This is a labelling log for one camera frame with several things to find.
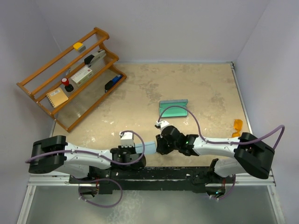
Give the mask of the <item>blue cleaning cloth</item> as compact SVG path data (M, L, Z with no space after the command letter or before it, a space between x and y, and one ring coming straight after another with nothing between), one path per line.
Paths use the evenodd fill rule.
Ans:
M149 141L145 142L145 151L144 154L154 154L156 152L156 142ZM135 144L135 150L138 154L141 154L143 151L143 145L142 143Z

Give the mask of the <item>grey glasses case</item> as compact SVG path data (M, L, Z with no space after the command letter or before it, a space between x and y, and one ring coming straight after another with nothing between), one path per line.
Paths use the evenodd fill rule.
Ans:
M183 109L188 104L187 99L161 100L159 102L159 116L165 118L186 117L188 112Z

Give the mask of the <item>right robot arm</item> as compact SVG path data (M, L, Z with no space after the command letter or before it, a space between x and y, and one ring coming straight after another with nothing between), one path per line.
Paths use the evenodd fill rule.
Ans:
M213 160L208 170L208 179L212 182L241 173L259 179L268 179L270 175L275 151L250 133L228 139L201 138L197 134L184 135L168 123L155 127L160 130L156 136L156 151L162 155L177 150L185 156L221 156L221 159Z

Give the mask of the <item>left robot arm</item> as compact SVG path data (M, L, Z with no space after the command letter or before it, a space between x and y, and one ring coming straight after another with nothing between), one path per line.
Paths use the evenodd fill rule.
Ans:
M86 183L95 180L101 170L135 170L146 165L146 145L137 152L132 133L121 136L121 145L110 150L95 150L68 143L58 135L33 143L29 164L31 174L47 174L53 171L69 174Z

